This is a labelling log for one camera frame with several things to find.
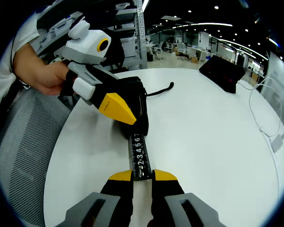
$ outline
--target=tape measure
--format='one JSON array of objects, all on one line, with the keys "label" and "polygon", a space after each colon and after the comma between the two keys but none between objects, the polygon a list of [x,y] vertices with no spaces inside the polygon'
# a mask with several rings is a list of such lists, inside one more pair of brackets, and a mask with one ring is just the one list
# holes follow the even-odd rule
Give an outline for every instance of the tape measure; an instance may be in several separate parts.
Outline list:
[{"label": "tape measure", "polygon": [[142,133],[131,134],[128,148],[131,156],[133,179],[135,181],[151,179],[151,166],[145,146],[144,135]]}]

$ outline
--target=white round table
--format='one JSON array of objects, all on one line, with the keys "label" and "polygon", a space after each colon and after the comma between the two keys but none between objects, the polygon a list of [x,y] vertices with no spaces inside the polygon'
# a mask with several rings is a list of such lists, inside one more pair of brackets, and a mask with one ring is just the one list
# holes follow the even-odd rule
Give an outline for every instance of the white round table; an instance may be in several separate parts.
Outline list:
[{"label": "white round table", "polygon": [[[147,98],[152,169],[175,175],[184,192],[217,210],[226,226],[256,227],[268,218],[278,202],[278,180],[269,147],[244,103],[250,91],[237,85],[235,95],[224,92],[197,70],[148,69],[117,76],[140,77],[148,93],[175,83],[170,91]],[[253,95],[258,96],[255,114],[269,112],[267,130],[275,131],[279,118],[257,91]],[[128,169],[128,141],[117,124],[80,100],[48,167],[46,226],[61,223],[70,207]],[[134,182],[130,226],[145,227],[151,219],[151,181]]]}]

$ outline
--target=ceiling light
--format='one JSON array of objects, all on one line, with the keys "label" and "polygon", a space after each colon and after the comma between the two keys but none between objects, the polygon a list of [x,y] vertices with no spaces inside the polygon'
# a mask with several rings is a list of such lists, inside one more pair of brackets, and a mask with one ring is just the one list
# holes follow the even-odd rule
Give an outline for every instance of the ceiling light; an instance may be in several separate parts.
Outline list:
[{"label": "ceiling light", "polygon": [[258,53],[258,52],[255,52],[254,50],[252,50],[252,49],[250,49],[250,48],[248,48],[248,47],[246,47],[246,46],[243,46],[243,45],[241,45],[241,44],[234,43],[234,42],[232,42],[232,41],[225,40],[225,39],[220,39],[220,41],[229,42],[229,43],[232,43],[232,44],[236,44],[236,45],[238,45],[238,46],[241,46],[241,47],[243,47],[243,48],[245,48],[245,49],[247,49],[247,50],[249,50],[249,51],[252,51],[253,53],[256,53],[257,55],[261,56],[262,58],[264,58],[265,60],[268,61],[268,58],[267,58],[267,57],[261,55],[261,54]]},{"label": "ceiling light", "polygon": [[279,44],[277,44],[275,40],[269,38],[269,41],[271,41],[274,45],[279,46]]},{"label": "ceiling light", "polygon": [[149,0],[145,0],[145,1],[143,2],[143,5],[142,5],[142,12],[145,11],[145,8],[147,7],[148,2],[149,2]]},{"label": "ceiling light", "polygon": [[225,48],[227,51],[230,51],[233,53],[233,50],[232,49],[229,49],[229,48]]},{"label": "ceiling light", "polygon": [[191,25],[221,25],[221,26],[232,27],[231,24],[224,24],[224,23],[197,23],[197,24],[191,24]]}]

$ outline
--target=metal shelf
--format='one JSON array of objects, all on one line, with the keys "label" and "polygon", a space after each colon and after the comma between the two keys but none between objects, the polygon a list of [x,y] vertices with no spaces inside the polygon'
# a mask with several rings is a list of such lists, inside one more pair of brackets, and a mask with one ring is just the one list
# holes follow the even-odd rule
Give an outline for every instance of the metal shelf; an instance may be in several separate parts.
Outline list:
[{"label": "metal shelf", "polygon": [[137,13],[137,9],[122,9],[117,12],[117,16],[123,14],[134,14],[134,13]]},{"label": "metal shelf", "polygon": [[[134,57],[128,57],[124,59],[123,65],[122,67],[131,67],[131,66],[135,66],[135,65],[141,65],[142,64],[142,60],[140,58],[139,55],[136,55]],[[104,66],[104,68],[106,70],[112,70],[112,69],[117,69],[118,67],[116,67],[115,65],[113,65],[113,68],[110,65]]]},{"label": "metal shelf", "polygon": [[136,28],[135,27],[125,27],[125,28],[120,28],[114,30],[114,32],[125,32],[125,31],[134,31]]}]

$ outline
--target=black ceiling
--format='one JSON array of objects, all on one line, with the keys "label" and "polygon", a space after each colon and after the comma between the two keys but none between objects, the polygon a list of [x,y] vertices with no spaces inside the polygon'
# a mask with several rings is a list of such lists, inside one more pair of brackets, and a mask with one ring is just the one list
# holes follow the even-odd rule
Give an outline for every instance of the black ceiling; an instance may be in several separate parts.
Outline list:
[{"label": "black ceiling", "polygon": [[[166,22],[161,19],[163,16],[177,16],[181,18],[177,21],[169,20]],[[176,24],[185,25],[185,21],[193,23],[214,22],[232,24],[233,26],[217,26],[217,25],[202,25],[202,26],[186,26],[178,29],[189,32],[198,33],[204,31],[212,34],[217,38],[230,40],[239,43],[243,46],[250,45],[250,49],[266,56],[266,52],[280,53],[279,48],[271,43],[267,38],[271,37],[271,31],[266,24],[260,19],[256,24],[255,21],[259,18],[257,12],[253,9],[242,7],[239,0],[204,0],[204,1],[187,1],[177,0],[172,4],[168,4],[166,0],[150,0],[146,10],[144,11],[144,21],[146,28],[151,28],[151,33],[178,26]],[[156,28],[155,24],[162,23],[163,26]]]}]

